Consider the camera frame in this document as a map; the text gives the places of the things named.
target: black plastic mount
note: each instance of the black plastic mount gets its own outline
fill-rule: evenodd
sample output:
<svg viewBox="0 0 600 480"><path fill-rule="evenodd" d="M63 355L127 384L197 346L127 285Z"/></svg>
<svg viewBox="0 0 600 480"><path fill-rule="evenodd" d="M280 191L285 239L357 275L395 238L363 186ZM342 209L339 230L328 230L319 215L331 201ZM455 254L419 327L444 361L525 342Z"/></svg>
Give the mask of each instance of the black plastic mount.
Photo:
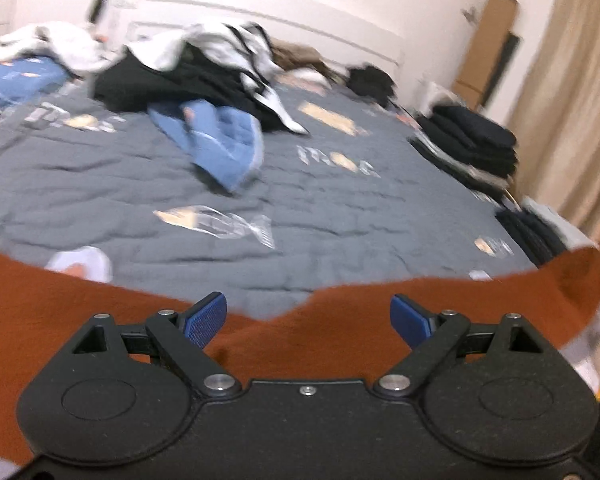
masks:
<svg viewBox="0 0 600 480"><path fill-rule="evenodd" d="M371 388L241 389L179 328L198 306L133 326L93 317L20 397L38 457L13 479L600 478L579 458L595 398L523 317L472 325L397 299L427 336Z"/></svg>

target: rust-colored fabric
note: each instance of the rust-colored fabric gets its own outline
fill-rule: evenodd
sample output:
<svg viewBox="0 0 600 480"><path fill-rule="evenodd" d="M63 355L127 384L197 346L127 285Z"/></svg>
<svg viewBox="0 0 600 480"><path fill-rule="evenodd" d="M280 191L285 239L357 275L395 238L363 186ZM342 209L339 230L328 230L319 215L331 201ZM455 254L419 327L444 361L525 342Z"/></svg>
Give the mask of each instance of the rust-colored fabric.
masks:
<svg viewBox="0 0 600 480"><path fill-rule="evenodd" d="M202 298L208 290L201 290ZM421 278L339 286L269 322L230 315L208 352L241 381L249 378L374 379L408 353L391 329L388 305L401 292L432 311L452 308L475 321L520 312L556 346L589 322L600 302L600 251L565 253L542 269L493 282ZM30 453L14 415L19 393L56 350L97 312L140 322L177 300L86 282L0 255L0 456Z"/></svg>

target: metal screw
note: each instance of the metal screw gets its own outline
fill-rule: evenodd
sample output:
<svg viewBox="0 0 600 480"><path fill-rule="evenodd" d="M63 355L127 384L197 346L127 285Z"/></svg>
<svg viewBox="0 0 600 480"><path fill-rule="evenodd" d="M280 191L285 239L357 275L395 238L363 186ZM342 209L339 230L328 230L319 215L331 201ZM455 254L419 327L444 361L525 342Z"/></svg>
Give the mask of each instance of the metal screw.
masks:
<svg viewBox="0 0 600 480"><path fill-rule="evenodd" d="M307 397L315 395L317 391L318 388L316 388L315 386L300 386L300 393L302 395L306 395Z"/></svg>
<svg viewBox="0 0 600 480"><path fill-rule="evenodd" d="M224 392L235 384L235 379L227 374L213 374L203 381L205 386L215 392Z"/></svg>
<svg viewBox="0 0 600 480"><path fill-rule="evenodd" d="M380 378L378 383L380 384L380 387L384 390L389 390L391 392L401 392L409 387L411 381L408 377L405 377L404 375L391 374L385 375L384 377Z"/></svg>

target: pile of clothes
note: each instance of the pile of clothes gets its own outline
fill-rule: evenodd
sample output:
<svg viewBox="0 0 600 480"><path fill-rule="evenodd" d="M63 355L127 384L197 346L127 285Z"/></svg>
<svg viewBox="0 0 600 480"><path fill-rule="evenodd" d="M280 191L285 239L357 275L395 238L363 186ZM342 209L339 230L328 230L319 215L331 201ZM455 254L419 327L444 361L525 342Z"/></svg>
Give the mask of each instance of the pile of clothes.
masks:
<svg viewBox="0 0 600 480"><path fill-rule="evenodd" d="M324 68L317 52L303 57L302 49L284 47L286 66ZM282 50L278 44L278 57ZM148 112L194 164L232 192L261 166L263 131L307 134L270 83L283 72L273 53L266 31L241 20L192 23L130 42L120 54L70 23L27 25L0 37L0 111L70 74L95 74L96 99L114 112Z"/></svg>
<svg viewBox="0 0 600 480"><path fill-rule="evenodd" d="M418 152L470 189L499 200L516 171L516 137L460 105L437 105L418 119L410 140Z"/></svg>
<svg viewBox="0 0 600 480"><path fill-rule="evenodd" d="M267 33L252 22L200 22L129 43L96 79L94 97L115 112L148 111L192 162L236 191L263 158L262 131L307 131L270 80Z"/></svg>
<svg viewBox="0 0 600 480"><path fill-rule="evenodd" d="M516 210L500 209L496 218L535 266L540 267L567 250L597 247L549 206L529 197L520 205Z"/></svg>

